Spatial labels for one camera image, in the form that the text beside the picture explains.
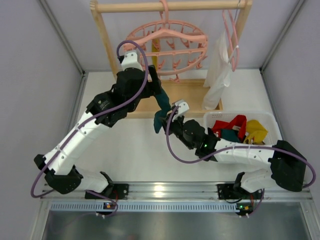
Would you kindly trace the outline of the red green christmas sock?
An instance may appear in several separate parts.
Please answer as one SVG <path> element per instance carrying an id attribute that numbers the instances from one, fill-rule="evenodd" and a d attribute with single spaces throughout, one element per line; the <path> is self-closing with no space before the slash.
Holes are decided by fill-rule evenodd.
<path id="1" fill-rule="evenodd" d="M 162 128 L 162 118 L 166 118 L 167 113 L 171 110 L 170 99 L 162 88 L 160 94 L 155 95 L 156 102 L 160 108 L 153 118 L 153 128 L 156 134 L 158 134 Z"/>

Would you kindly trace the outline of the dark green sock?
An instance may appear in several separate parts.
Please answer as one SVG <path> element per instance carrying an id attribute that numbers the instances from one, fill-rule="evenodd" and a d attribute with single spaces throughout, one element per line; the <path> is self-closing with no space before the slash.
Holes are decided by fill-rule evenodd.
<path id="1" fill-rule="evenodd" d="M 240 142 L 238 138 L 238 131 L 233 129 L 221 129 L 220 138 L 230 142 L 235 142 L 235 143 Z"/>

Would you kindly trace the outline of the pink round clip hanger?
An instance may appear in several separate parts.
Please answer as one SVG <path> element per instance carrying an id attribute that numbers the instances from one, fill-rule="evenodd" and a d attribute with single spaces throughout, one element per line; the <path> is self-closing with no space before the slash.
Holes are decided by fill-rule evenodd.
<path id="1" fill-rule="evenodd" d="M 160 20 L 145 23 L 135 28 L 127 40 L 133 41 L 151 59 L 157 56 L 157 73 L 169 76 L 178 83 L 179 74 L 201 69 L 207 58 L 209 38 L 199 27 L 189 22 L 170 19 L 167 1 L 160 1 L 164 10 L 159 13 Z M 152 52 L 152 40 L 159 39 L 159 52 Z"/>

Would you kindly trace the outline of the yellow sock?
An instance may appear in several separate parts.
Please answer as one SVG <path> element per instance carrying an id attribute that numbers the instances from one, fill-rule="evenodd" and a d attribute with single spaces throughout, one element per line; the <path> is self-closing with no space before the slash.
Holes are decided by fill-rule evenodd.
<path id="1" fill-rule="evenodd" d="M 249 120 L 246 123 L 246 137 L 243 143 L 250 145 L 264 145 L 264 140 L 267 135 L 268 131 L 258 120 Z"/>
<path id="2" fill-rule="evenodd" d="M 154 38 L 151 42 L 151 52 L 157 53 L 159 52 L 159 39 Z M 158 57 L 156 55 L 151 57 L 152 64 L 155 66 L 155 69 L 158 69 Z"/>

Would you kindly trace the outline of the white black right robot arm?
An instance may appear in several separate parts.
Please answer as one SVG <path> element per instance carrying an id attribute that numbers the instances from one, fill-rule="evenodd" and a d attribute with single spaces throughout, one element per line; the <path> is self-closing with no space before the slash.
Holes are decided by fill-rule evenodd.
<path id="1" fill-rule="evenodd" d="M 166 136 L 175 135 L 188 149 L 195 151 L 199 161 L 255 167 L 254 171 L 237 174 L 233 188 L 241 194 L 274 186 L 300 192 L 304 187 L 307 160 L 285 140 L 278 140 L 275 145 L 249 146 L 207 134 L 197 121 L 185 121 L 183 116 L 167 116 L 161 123 Z"/>

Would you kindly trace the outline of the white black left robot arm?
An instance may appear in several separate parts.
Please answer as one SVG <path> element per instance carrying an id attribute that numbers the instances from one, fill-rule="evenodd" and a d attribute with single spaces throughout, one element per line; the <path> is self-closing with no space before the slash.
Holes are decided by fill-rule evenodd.
<path id="1" fill-rule="evenodd" d="M 113 183 L 106 173 L 81 169 L 76 161 L 96 138 L 135 111 L 141 99 L 161 93 L 161 81 L 154 65 L 148 66 L 148 74 L 151 81 L 145 71 L 137 68 L 118 72 L 116 83 L 93 98 L 67 136 L 53 150 L 34 158 L 52 191 L 63 195 L 74 190 L 104 195 L 112 191 Z"/>

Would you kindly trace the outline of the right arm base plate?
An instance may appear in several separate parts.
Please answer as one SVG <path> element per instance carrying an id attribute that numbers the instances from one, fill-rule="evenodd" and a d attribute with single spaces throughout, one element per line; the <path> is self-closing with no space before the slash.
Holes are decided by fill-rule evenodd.
<path id="1" fill-rule="evenodd" d="M 218 184 L 217 193 L 219 200 L 258 200 L 262 197 L 261 189 L 249 193 L 240 187 L 234 187 L 233 183 Z"/>

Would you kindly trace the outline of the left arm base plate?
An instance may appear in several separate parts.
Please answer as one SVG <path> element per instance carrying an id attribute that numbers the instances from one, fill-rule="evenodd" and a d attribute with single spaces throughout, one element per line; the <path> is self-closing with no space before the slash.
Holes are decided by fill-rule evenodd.
<path id="1" fill-rule="evenodd" d="M 86 192 L 84 198 L 91 199 L 105 199 L 105 197 L 112 200 L 124 200 L 127 198 L 129 194 L 129 184 L 127 183 L 112 183 L 109 184 L 106 189 L 104 189 L 101 193 L 97 193 L 94 195 L 92 193 Z"/>

